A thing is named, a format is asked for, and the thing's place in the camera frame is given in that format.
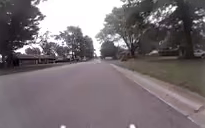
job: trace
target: road marking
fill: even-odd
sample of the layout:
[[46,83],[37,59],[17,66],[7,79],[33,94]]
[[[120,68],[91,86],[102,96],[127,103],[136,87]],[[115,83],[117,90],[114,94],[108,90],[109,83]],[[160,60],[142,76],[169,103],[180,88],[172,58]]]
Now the road marking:
[[66,128],[66,126],[65,125],[61,125],[60,128]]
[[129,128],[137,128],[134,124],[130,124]]

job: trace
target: overcast sky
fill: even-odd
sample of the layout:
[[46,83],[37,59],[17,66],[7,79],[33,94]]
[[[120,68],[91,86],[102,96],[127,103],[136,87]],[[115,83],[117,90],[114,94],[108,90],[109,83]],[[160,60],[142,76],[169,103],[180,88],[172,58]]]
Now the overcast sky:
[[100,44],[95,35],[103,28],[106,14],[120,5],[120,0],[48,0],[39,6],[46,15],[40,25],[41,32],[49,30],[57,34],[67,26],[79,26],[84,34],[93,38],[98,53]]

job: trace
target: green lawn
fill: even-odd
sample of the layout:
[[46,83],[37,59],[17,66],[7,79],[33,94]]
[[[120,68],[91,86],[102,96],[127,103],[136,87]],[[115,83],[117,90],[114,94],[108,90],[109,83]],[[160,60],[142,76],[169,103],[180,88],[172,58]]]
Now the green lawn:
[[68,63],[29,65],[29,66],[21,66],[21,67],[16,67],[16,68],[11,68],[11,69],[0,69],[0,76],[14,74],[14,73],[20,73],[20,72],[41,70],[41,69],[46,69],[46,68],[51,68],[51,67],[63,66],[66,64],[68,64]]
[[205,60],[141,58],[116,65],[190,89],[205,97]]

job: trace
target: street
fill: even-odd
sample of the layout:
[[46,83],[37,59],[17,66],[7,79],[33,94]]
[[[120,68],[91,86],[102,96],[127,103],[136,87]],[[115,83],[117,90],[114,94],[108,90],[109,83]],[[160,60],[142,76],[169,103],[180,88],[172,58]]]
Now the street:
[[105,62],[0,77],[0,128],[199,128]]

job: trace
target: parked car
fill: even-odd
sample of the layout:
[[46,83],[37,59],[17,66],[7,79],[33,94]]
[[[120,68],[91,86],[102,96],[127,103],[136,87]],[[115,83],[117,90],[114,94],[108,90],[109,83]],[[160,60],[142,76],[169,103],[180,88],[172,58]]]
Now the parked car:
[[179,56],[179,49],[163,48],[159,50],[160,56]]
[[201,49],[197,49],[194,51],[194,55],[195,55],[195,57],[205,58],[205,51],[203,51]]

